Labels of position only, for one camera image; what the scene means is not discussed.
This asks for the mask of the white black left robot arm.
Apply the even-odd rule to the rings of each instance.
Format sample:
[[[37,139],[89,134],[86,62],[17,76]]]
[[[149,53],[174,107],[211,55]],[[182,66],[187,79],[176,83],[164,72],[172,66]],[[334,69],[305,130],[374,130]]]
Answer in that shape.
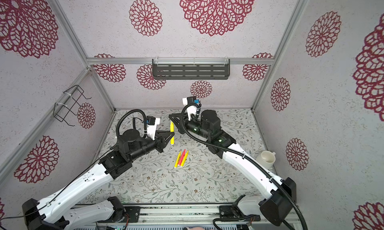
[[[74,205],[129,170],[136,159],[153,150],[162,153],[173,136],[170,131],[155,131],[151,137],[141,137],[136,129],[117,135],[117,143],[111,151],[69,186],[41,200],[30,199],[22,205],[27,229],[73,230],[92,222],[124,220],[126,208],[117,197],[83,208],[75,209]]]

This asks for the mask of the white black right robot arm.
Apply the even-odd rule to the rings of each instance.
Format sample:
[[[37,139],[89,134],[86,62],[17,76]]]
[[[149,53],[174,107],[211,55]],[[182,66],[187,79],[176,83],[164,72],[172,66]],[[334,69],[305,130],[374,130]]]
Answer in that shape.
[[[231,206],[233,219],[265,217],[275,226],[292,229],[286,217],[296,206],[296,183],[283,180],[252,158],[237,141],[221,127],[221,120],[214,110],[204,110],[200,117],[194,114],[170,114],[169,119],[181,134],[196,140],[238,169],[260,192],[259,196],[240,196]]]

